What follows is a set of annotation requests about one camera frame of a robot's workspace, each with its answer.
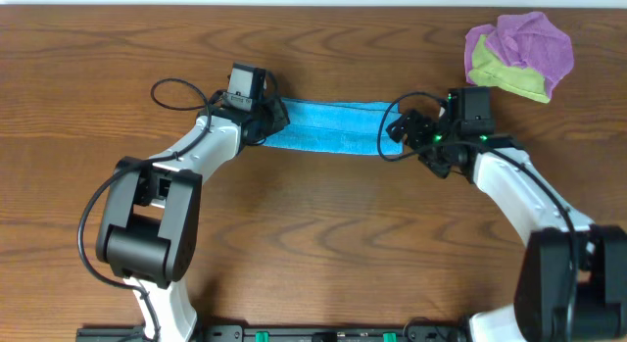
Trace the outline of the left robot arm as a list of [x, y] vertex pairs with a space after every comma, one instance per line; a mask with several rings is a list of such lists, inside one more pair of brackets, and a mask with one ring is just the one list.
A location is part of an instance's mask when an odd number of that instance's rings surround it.
[[135, 295], [149, 341], [189, 341], [198, 314], [185, 275], [197, 244], [205, 182], [241, 151], [289, 123], [278, 97], [227, 95], [198, 113], [173, 145], [146, 160], [122, 158], [106, 182], [97, 259]]

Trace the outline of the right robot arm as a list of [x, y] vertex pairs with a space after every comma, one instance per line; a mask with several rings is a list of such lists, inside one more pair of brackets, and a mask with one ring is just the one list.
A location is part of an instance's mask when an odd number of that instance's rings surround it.
[[626, 233], [572, 208], [511, 136], [409, 111], [379, 126], [432, 172], [457, 168], [492, 199], [525, 255], [511, 305], [467, 322], [470, 341], [599, 341], [626, 335]]

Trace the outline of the blue microfiber cloth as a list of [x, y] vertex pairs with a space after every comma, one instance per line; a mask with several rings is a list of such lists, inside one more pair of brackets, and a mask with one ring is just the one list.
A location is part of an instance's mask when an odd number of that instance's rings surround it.
[[387, 102], [283, 100], [290, 123], [268, 137], [265, 146], [361, 156], [398, 155], [402, 145], [379, 136], [382, 120], [397, 120], [399, 108]]

